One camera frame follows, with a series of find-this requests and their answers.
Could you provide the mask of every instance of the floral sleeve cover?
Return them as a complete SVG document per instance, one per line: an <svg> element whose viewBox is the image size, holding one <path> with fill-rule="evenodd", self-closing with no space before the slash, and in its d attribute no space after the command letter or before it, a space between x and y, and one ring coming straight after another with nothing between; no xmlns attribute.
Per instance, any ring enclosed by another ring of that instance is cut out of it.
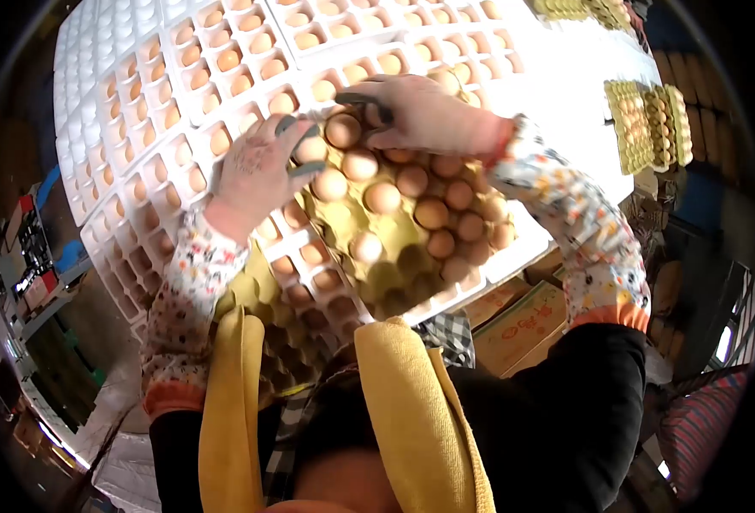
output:
<svg viewBox="0 0 755 513"><path fill-rule="evenodd" d="M212 315L248 254L210 227L201 212L185 216L141 346L141 387L150 419L167 411L203 409Z"/></svg>
<svg viewBox="0 0 755 513"><path fill-rule="evenodd" d="M617 323L645 332L650 290L640 244L603 191L548 149L522 115L491 173L492 185L520 200L562 251L569 327Z"/></svg>

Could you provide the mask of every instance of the yellow towel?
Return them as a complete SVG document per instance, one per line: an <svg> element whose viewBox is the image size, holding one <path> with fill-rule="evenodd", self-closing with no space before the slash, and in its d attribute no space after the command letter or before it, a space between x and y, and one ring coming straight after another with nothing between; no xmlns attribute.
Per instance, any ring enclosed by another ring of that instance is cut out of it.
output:
<svg viewBox="0 0 755 513"><path fill-rule="evenodd" d="M258 379L263 325L236 309L220 322L198 448L206 513L262 508ZM394 495L405 513L494 513L472 430L446 374L401 318L354 334L369 416Z"/></svg>

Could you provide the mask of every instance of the checkered scarf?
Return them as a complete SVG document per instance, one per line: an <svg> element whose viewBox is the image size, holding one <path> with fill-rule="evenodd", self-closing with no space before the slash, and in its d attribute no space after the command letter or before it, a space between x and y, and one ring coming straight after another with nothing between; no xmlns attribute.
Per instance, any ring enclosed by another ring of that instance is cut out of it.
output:
<svg viewBox="0 0 755 513"><path fill-rule="evenodd" d="M412 328L426 348L442 347L445 365L474 368L474 343L468 319L463 315L438 313ZM286 397L280 425L275 436L275 447L269 463L263 470L263 497L268 506L288 500L292 493L294 444L297 433L311 419L315 404L311 398L320 383L314 383L300 392Z"/></svg>

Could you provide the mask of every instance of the person's left hand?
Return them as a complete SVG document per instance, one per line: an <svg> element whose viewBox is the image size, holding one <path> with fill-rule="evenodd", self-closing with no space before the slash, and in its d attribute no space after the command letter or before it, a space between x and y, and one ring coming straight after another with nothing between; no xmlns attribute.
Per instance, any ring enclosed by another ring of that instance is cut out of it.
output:
<svg viewBox="0 0 755 513"><path fill-rule="evenodd" d="M240 244L269 212L285 205L314 178L314 172L291 178L286 166L294 147L315 123L298 120L276 136L283 118L275 115L258 121L235 140L224 158L215 198L203 213L213 228Z"/></svg>

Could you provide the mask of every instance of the hand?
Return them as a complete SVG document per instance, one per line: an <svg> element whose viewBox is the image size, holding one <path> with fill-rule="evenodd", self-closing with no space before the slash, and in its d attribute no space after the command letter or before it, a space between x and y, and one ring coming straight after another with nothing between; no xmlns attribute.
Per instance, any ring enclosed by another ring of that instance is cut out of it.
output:
<svg viewBox="0 0 755 513"><path fill-rule="evenodd" d="M316 174L290 177L286 172L292 150L315 124L299 120L276 135L283 118L275 115L258 121L235 140L224 158L217 194L203 213L212 227L240 244L269 212L285 205Z"/></svg>
<svg viewBox="0 0 755 513"><path fill-rule="evenodd" d="M481 159L495 151L506 121L448 96L437 82L417 75L377 75L341 93L371 96L391 110L393 127L366 140L374 149L419 149Z"/></svg>

